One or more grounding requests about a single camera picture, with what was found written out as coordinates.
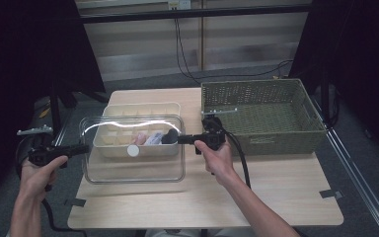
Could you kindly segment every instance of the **green wicker basket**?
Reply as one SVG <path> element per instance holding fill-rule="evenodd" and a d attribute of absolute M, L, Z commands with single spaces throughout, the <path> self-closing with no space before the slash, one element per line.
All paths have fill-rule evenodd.
<path fill-rule="evenodd" d="M 202 110 L 219 112 L 246 155 L 312 153 L 325 137 L 299 79 L 202 83 L 201 90 Z"/>

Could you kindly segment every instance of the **light wood tabletop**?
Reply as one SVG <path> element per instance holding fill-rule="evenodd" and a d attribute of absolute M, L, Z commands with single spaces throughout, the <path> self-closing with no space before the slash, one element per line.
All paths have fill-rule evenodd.
<path fill-rule="evenodd" d="M 168 103 L 181 105 L 187 134 L 202 132 L 200 88 L 113 92 L 109 105 Z M 186 175 L 177 183 L 93 185 L 82 179 L 68 219 L 73 229 L 149 229 L 244 227 L 249 223 L 226 190 L 205 171 L 204 159 L 186 145 Z M 243 179 L 243 169 L 235 159 Z M 290 225 L 340 225 L 343 216 L 313 154 L 248 156 L 253 191 Z"/>

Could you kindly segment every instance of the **power cord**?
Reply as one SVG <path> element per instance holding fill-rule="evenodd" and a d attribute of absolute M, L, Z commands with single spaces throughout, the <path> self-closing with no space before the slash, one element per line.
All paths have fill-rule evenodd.
<path fill-rule="evenodd" d="M 288 65 L 290 62 L 292 62 L 292 59 L 289 60 L 284 60 L 278 63 L 278 66 L 275 67 L 274 69 L 271 69 L 269 71 L 261 72 L 261 73 L 254 73 L 254 74 L 225 74 L 225 75 L 211 75 L 211 76 L 201 76 L 201 77 L 194 77 L 190 73 L 190 69 L 187 64 L 186 56 L 184 54 L 184 47 L 183 47 L 183 42 L 181 39 L 181 28 L 180 28 L 180 22 L 178 19 L 175 19 L 175 30 L 176 30 L 176 44 L 177 44 L 177 62 L 178 62 L 178 67 L 180 68 L 181 73 L 190 79 L 192 79 L 196 84 L 200 85 L 200 82 L 197 80 L 202 80 L 202 79 L 207 79 L 207 78 L 217 78 L 217 77 L 256 77 L 256 76 L 262 76 L 266 75 L 268 73 L 278 71 L 278 78 L 281 77 L 281 71 L 280 69 L 286 65 Z M 184 72 L 183 68 L 181 67 L 180 63 L 180 57 L 179 57 L 179 50 L 181 48 L 181 55 L 183 57 L 184 65 L 186 67 L 186 71 Z"/>
<path fill-rule="evenodd" d="M 21 151 L 21 149 L 25 147 L 27 141 L 29 141 L 32 144 L 34 139 L 35 139 L 35 136 L 36 135 L 28 135 L 28 136 L 24 137 L 20 141 L 20 143 L 18 144 L 17 149 L 15 151 L 15 170 L 16 170 L 17 176 L 20 180 L 21 180 L 21 175 L 22 175 L 23 162 L 28 158 L 27 155 L 22 155 L 22 154 L 24 154 L 24 152 L 26 150 Z M 41 203 L 44 205 L 44 208 L 45 208 L 45 210 L 47 212 L 47 216 L 48 216 L 49 226 L 53 231 L 56 231 L 56 232 L 76 232 L 76 233 L 82 233 L 84 237 L 88 236 L 84 230 L 74 230 L 71 228 L 57 227 L 54 224 L 54 216 L 53 216 L 53 211 L 51 209 L 50 204 L 48 203 L 48 201 L 46 199 L 43 199 Z"/>

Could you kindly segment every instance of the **transparent plastic lid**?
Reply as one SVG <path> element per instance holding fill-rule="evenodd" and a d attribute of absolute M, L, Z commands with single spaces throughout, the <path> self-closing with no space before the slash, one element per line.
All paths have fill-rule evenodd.
<path fill-rule="evenodd" d="M 90 146 L 83 164 L 93 184 L 179 182 L 185 175 L 184 134 L 179 116 L 84 118 L 82 142 Z"/>

